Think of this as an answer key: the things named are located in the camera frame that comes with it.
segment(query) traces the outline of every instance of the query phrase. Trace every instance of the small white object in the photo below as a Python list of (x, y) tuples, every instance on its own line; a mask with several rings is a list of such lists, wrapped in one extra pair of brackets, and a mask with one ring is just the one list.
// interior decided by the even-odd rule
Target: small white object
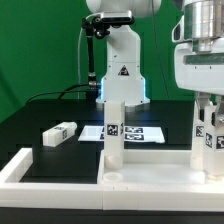
[(63, 122), (43, 133), (43, 145), (56, 147), (75, 134), (75, 122)]

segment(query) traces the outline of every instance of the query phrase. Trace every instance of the green backdrop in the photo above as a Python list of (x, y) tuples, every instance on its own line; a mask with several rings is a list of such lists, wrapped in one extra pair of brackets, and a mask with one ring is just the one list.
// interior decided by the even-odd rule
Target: green backdrop
[[(78, 82), (80, 23), (89, 13), (85, 0), (0, 0), (0, 121), (21, 108), (30, 96), (64, 90)], [(180, 16), (171, 0), (162, 0), (156, 15), (157, 41), (171, 99), (191, 100), (192, 92), (178, 89), (174, 79), (171, 31)], [(141, 72), (147, 80), (147, 96), (167, 100), (152, 21), (137, 19), (132, 27), (142, 38)], [(100, 79), (106, 72), (106, 41), (95, 40), (94, 44)], [(83, 82), (87, 80), (86, 49), (83, 38)]]

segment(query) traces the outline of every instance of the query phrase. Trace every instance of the white block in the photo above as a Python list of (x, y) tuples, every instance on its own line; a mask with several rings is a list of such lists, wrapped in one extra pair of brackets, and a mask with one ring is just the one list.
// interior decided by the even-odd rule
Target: white block
[(215, 109), (215, 106), (205, 107), (204, 169), (211, 175), (224, 176), (224, 127), (211, 124)]
[(63, 122), (43, 133), (43, 145), (56, 147), (75, 134), (75, 122)]
[(123, 164), (125, 104), (107, 101), (104, 112), (104, 155), (108, 168), (119, 169)]
[(117, 183), (104, 187), (104, 210), (137, 210), (138, 191), (137, 185)]
[(33, 163), (31, 148), (22, 148), (0, 172), (0, 183), (17, 183)]
[(0, 184), (0, 206), (102, 209), (102, 187), (94, 184)]

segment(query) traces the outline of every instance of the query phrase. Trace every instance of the white rectangular block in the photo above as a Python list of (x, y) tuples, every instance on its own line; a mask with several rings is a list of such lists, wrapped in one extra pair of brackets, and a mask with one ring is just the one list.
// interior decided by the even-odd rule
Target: white rectangular block
[(0, 183), (17, 183), (33, 163), (31, 148), (22, 148), (0, 172)]
[(104, 154), (120, 156), (124, 149), (124, 102), (108, 101), (104, 114)]
[(43, 145), (56, 147), (75, 134), (75, 122), (63, 122), (43, 133)]

